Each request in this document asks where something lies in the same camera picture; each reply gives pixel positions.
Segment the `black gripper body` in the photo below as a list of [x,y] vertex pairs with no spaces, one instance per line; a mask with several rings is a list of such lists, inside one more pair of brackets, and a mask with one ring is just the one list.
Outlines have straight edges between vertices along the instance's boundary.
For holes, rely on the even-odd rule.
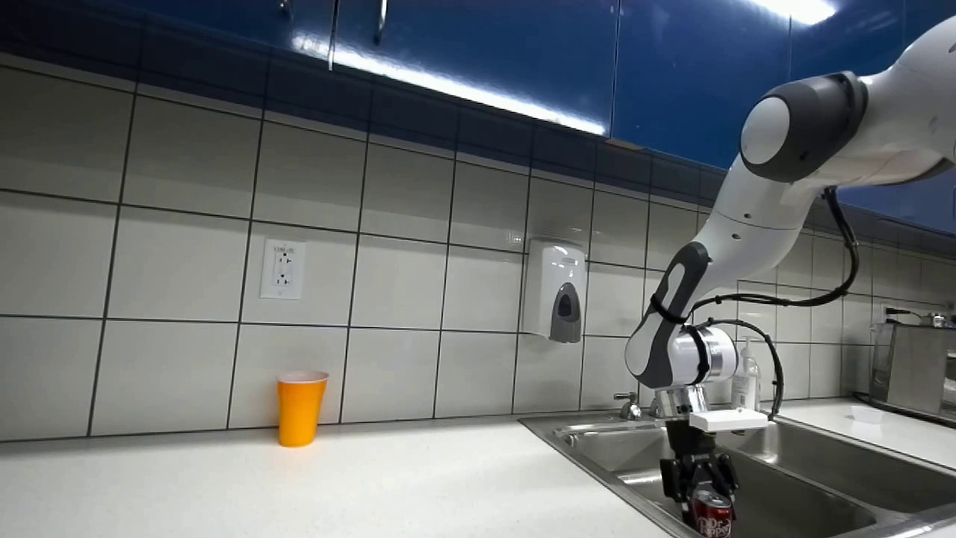
[[663,459],[688,459],[694,463],[694,490],[698,484],[713,487],[713,462],[725,459],[725,454],[716,448],[712,435],[701,435],[701,430],[689,429],[688,423],[670,423],[667,442],[670,442],[670,451]]

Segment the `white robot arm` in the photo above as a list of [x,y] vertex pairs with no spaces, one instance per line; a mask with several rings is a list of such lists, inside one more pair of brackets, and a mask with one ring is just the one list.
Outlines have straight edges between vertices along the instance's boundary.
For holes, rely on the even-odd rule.
[[749,110],[707,223],[675,252],[624,345],[628,372],[661,400],[663,493],[694,532],[730,538],[736,530],[737,480],[713,438],[773,423],[754,408],[706,405],[698,387],[736,374],[736,345],[721,321],[694,314],[731,303],[737,278],[776,266],[809,206],[833,203],[843,187],[918,182],[952,158],[956,18],[919,34],[875,76],[788,82]]

